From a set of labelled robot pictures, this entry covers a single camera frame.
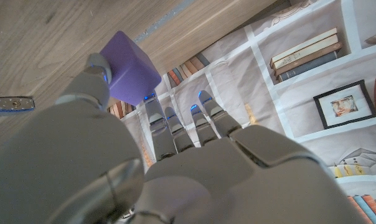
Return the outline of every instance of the robot finger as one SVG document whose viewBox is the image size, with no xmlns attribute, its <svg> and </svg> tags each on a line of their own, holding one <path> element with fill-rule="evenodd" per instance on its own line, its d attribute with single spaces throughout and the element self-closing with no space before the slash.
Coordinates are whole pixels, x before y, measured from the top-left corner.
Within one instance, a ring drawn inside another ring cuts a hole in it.
<svg viewBox="0 0 376 224">
<path fill-rule="evenodd" d="M 195 147 L 186 129 L 182 126 L 180 119 L 178 119 L 176 112 L 171 107 L 164 110 L 167 122 L 169 123 L 171 135 L 176 145 L 177 152 L 180 153 L 191 147 Z"/>
<path fill-rule="evenodd" d="M 199 92 L 199 100 L 221 137 L 229 136 L 233 131 L 242 128 L 206 91 Z"/>
<path fill-rule="evenodd" d="M 154 90 L 150 95 L 144 97 L 144 104 L 148 115 L 156 161 L 175 155 L 177 151 L 170 128 Z"/>
<path fill-rule="evenodd" d="M 198 105 L 193 105 L 190 108 L 190 113 L 194 119 L 196 132 L 201 146 L 204 146 L 209 141 L 218 139 L 216 133 L 210 123 L 207 122 L 205 115 L 202 113 Z"/>
</svg>

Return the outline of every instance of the metal screw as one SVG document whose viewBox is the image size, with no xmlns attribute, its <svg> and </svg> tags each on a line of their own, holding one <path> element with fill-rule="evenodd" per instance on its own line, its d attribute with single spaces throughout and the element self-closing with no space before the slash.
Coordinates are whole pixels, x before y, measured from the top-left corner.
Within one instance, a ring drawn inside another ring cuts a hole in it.
<svg viewBox="0 0 376 224">
<path fill-rule="evenodd" d="M 12 105 L 17 108 L 18 106 L 21 105 L 21 103 L 18 102 L 18 101 L 14 101 L 14 102 L 12 102 Z"/>
</svg>

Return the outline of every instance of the robotic hand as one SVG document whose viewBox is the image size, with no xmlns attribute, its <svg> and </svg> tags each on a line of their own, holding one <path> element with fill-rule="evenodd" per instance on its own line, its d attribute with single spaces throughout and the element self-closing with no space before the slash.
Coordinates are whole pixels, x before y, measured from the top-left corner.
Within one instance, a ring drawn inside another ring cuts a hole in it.
<svg viewBox="0 0 376 224">
<path fill-rule="evenodd" d="M 261 126 L 243 129 L 205 91 L 191 108 L 195 147 L 172 108 L 144 98 L 157 163 L 104 112 L 109 65 L 89 66 L 0 157 L 0 223 L 362 223 L 307 149 Z"/>
</svg>

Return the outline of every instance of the wood grain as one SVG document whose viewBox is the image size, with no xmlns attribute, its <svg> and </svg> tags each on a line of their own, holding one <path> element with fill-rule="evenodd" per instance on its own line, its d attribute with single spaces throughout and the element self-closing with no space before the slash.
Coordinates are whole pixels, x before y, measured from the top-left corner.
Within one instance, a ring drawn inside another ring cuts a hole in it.
<svg viewBox="0 0 376 224">
<path fill-rule="evenodd" d="M 29 114 L 0 117 L 0 148 L 54 103 L 90 52 L 99 52 L 118 30 L 135 38 L 179 2 L 0 2 L 0 96 L 30 95 L 37 105 Z"/>
<path fill-rule="evenodd" d="M 37 106 L 0 117 L 0 148 L 54 103 L 87 55 L 99 52 L 116 31 L 134 39 L 181 1 L 0 0 L 0 96 L 33 96 Z M 163 74 L 274 1 L 196 0 L 139 46 Z"/>
<path fill-rule="evenodd" d="M 275 1 L 195 1 L 139 46 L 166 73 Z"/>
</svg>

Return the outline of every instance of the picture frame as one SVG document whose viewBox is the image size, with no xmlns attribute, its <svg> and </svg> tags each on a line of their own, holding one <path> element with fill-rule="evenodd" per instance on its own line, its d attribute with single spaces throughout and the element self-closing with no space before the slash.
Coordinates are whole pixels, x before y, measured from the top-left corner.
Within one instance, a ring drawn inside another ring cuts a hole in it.
<svg viewBox="0 0 376 224">
<path fill-rule="evenodd" d="M 325 129 L 376 117 L 365 80 L 314 96 Z"/>
</svg>

